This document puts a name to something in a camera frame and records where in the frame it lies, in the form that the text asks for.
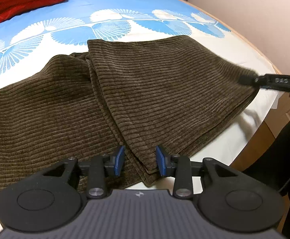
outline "black handheld tool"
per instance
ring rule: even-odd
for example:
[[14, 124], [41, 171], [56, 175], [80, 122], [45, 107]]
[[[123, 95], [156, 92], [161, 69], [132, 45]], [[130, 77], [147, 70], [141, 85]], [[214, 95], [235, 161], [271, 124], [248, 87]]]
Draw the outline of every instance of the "black handheld tool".
[[242, 75], [238, 81], [242, 85], [271, 89], [290, 93], [290, 75], [265, 74], [262, 76]]
[[[88, 162], [71, 157], [0, 192], [0, 239], [283, 239], [280, 194], [212, 158], [192, 162], [156, 147], [168, 190], [108, 190], [120, 176], [124, 147]], [[83, 193], [76, 189], [88, 176]], [[203, 192], [193, 193], [192, 176]]]

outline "gray ribbed plate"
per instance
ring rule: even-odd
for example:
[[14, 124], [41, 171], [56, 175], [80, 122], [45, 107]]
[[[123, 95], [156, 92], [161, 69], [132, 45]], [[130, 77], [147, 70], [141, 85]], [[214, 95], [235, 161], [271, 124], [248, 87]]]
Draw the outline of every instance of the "gray ribbed plate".
[[204, 220], [192, 202], [170, 196], [167, 190], [114, 190], [105, 199], [90, 200], [70, 224], [40, 234], [9, 229], [0, 239], [282, 239], [273, 229], [235, 234]]

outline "black circular disc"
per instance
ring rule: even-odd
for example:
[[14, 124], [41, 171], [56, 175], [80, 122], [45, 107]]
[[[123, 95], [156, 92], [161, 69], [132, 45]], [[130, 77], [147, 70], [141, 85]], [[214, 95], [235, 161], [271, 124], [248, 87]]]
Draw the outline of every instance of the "black circular disc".
[[223, 229], [241, 233], [263, 231], [276, 225], [284, 212], [278, 192], [263, 187], [255, 186], [253, 190], [253, 186], [241, 189], [213, 185], [201, 193], [198, 208]]
[[80, 194], [58, 177], [24, 180], [0, 192], [0, 222], [13, 230], [43, 232], [69, 222], [81, 209]]

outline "bed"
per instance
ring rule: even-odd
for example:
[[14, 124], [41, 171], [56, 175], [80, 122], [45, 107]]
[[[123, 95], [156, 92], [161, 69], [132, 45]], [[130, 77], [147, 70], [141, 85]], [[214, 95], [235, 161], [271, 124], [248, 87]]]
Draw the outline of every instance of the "bed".
[[[66, 0], [39, 8], [0, 24], [0, 88], [40, 71], [54, 55], [87, 51], [88, 39], [146, 41], [189, 35], [225, 58], [259, 74], [275, 73], [272, 64], [235, 31], [179, 0]], [[241, 152], [277, 97], [259, 91], [252, 103], [212, 143], [192, 160], [213, 157], [229, 165]], [[193, 180], [194, 192], [202, 188]], [[173, 178], [153, 187], [172, 189]]]

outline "wooden edge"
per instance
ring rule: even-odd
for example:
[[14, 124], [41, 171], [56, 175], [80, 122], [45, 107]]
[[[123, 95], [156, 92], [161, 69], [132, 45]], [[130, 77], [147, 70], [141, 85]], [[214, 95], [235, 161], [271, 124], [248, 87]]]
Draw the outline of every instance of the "wooden edge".
[[211, 15], [210, 13], [204, 11], [203, 9], [200, 9], [199, 7], [185, 1], [185, 0], [179, 0], [182, 1], [184, 3], [187, 3], [188, 5], [202, 11], [203, 13], [209, 15], [210, 17], [214, 18], [215, 20], [217, 20], [218, 22], [220, 22], [222, 25], [224, 25], [225, 27], [229, 28], [233, 33], [235, 33], [239, 38], [241, 38], [243, 41], [245, 41], [247, 44], [249, 44], [254, 50], [256, 50], [261, 56], [263, 56], [265, 59], [267, 59], [269, 61], [269, 63], [272, 65], [273, 69], [275, 70], [276, 73], [278, 74], [282, 74], [281, 71], [254, 45], [252, 44], [249, 40], [247, 40], [244, 36], [242, 36], [241, 34], [239, 34], [237, 31], [235, 31], [232, 27], [228, 26], [227, 24], [225, 24], [224, 22], [222, 22], [221, 20], [217, 19], [215, 16]]

